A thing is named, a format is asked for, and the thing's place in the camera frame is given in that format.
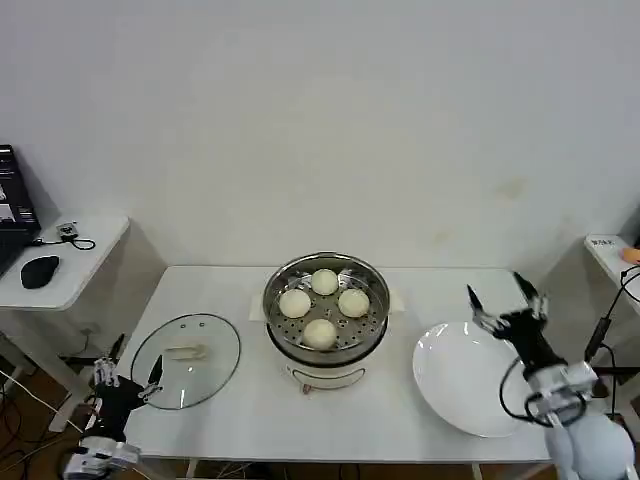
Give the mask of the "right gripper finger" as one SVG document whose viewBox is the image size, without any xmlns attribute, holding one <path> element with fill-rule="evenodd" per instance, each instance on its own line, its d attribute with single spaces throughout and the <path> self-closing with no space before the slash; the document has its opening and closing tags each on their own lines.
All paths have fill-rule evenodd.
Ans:
<svg viewBox="0 0 640 480">
<path fill-rule="evenodd" d="M 547 296 L 541 294 L 531 282 L 518 272 L 513 272 L 513 277 L 524 295 L 528 307 L 532 310 L 533 317 L 540 321 L 547 321 L 549 306 Z"/>
<path fill-rule="evenodd" d="M 470 285 L 467 285 L 469 302 L 472 310 L 472 321 L 494 338 L 504 338 L 506 325 L 495 315 L 488 314 Z"/>
</svg>

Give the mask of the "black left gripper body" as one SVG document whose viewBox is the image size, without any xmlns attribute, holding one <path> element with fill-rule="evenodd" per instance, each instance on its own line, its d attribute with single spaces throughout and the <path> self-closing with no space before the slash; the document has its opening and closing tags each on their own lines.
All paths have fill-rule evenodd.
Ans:
<svg viewBox="0 0 640 480">
<path fill-rule="evenodd" d="M 142 407 L 144 388 L 130 379 L 119 377 L 118 385 L 100 383 L 95 394 L 102 401 L 98 417 L 87 430 L 88 437 L 104 437 L 116 442 L 125 442 L 126 424 L 132 411 Z"/>
</svg>

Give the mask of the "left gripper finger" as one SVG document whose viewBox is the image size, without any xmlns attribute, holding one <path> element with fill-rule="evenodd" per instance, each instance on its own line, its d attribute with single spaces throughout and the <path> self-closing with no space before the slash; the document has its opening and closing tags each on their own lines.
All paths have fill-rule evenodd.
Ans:
<svg viewBox="0 0 640 480">
<path fill-rule="evenodd" d="M 106 355 L 99 357 L 94 362 L 94 385 L 96 387 L 105 385 L 108 387 L 118 387 L 119 379 L 116 373 L 118 354 L 125 339 L 125 334 L 118 336 L 115 343 Z"/>
<path fill-rule="evenodd" d="M 147 401 L 156 392 L 162 390 L 160 380 L 163 374 L 163 357 L 159 355 L 150 371 L 147 386 L 138 394 L 139 398 Z"/>
</svg>

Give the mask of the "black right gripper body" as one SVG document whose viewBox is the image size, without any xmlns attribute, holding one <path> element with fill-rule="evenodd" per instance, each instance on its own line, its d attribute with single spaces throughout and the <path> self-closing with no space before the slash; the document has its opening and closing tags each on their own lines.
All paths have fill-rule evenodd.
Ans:
<svg viewBox="0 0 640 480">
<path fill-rule="evenodd" d="M 524 366 L 524 373 L 536 373 L 567 361 L 558 356 L 543 335 L 546 317 L 536 316 L 532 308 L 502 314 L 499 338 L 513 345 Z"/>
</svg>

